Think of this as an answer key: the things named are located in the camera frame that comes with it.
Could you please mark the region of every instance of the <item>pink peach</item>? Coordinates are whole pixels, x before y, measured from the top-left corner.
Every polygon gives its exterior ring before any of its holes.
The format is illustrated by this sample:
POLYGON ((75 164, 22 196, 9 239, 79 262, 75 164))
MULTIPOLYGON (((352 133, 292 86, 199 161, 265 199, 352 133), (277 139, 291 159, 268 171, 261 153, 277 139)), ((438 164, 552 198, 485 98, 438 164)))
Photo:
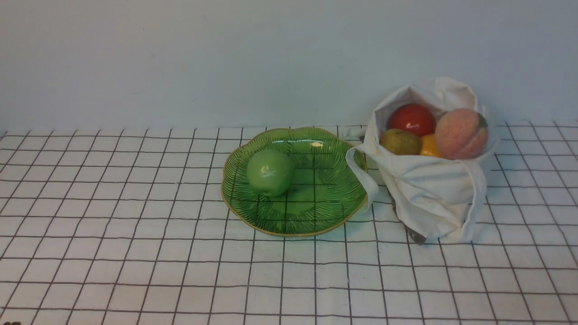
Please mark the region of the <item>pink peach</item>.
POLYGON ((435 144, 447 159, 479 156, 488 142, 488 124, 478 112, 459 108, 446 113, 435 130, 435 144))

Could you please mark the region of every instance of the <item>green apple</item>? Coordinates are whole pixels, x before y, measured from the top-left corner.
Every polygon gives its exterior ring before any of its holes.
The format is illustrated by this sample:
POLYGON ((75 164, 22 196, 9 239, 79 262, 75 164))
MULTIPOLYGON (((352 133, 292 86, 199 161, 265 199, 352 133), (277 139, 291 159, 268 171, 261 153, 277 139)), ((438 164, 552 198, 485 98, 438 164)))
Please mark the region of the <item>green apple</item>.
POLYGON ((264 149, 249 159, 247 180, 257 194, 276 197, 289 189, 294 169, 293 161, 287 155, 264 149))

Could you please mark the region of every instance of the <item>ceramic plate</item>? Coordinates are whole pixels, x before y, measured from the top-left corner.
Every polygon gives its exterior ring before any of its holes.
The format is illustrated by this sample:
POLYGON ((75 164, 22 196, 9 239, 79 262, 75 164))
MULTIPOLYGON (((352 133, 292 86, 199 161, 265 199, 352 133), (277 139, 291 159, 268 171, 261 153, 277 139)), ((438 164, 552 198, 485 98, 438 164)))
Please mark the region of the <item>ceramic plate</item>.
MULTIPOLYGON (((221 195, 230 210, 266 234, 305 237, 339 227, 367 200, 345 160, 351 144, 320 128, 279 128, 255 136, 225 162, 221 195), (263 149, 287 154, 295 165, 292 184, 279 197, 256 194, 247 182, 247 163, 263 149)), ((365 157, 356 163, 367 170, 365 157)))

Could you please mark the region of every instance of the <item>tote bag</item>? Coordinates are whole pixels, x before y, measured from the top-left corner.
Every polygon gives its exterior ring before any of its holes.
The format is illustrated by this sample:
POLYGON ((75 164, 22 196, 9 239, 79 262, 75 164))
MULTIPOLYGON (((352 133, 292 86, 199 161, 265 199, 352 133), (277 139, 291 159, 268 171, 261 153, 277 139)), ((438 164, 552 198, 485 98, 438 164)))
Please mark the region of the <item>tote bag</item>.
MULTIPOLYGON (((349 129, 342 138, 351 138, 354 133, 354 129, 349 129)), ((350 149, 346 159, 368 193, 367 209, 371 208, 378 186, 357 166, 353 156, 359 150, 376 162, 390 192, 394 211, 415 242, 422 244, 428 238, 446 235, 450 241, 467 242, 472 240, 484 204, 486 174, 498 143, 493 118, 485 106, 480 106, 472 89, 451 78, 439 77, 401 87, 381 102, 369 119, 363 142, 350 149), (380 135, 386 131, 390 116, 410 103, 427 107, 436 121, 458 108, 471 108, 481 113, 488 124, 488 142, 483 153, 473 159, 447 160, 397 156, 389 152, 379 144, 380 135)))

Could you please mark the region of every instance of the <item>red tomato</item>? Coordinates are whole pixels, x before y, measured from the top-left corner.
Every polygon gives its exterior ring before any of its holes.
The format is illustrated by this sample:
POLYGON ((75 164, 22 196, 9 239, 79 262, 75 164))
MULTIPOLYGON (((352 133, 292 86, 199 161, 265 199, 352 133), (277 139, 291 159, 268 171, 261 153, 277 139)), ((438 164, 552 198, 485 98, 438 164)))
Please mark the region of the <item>red tomato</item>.
POLYGON ((399 128, 422 137, 435 133, 435 117, 419 104, 407 104, 390 117, 389 128, 399 128))

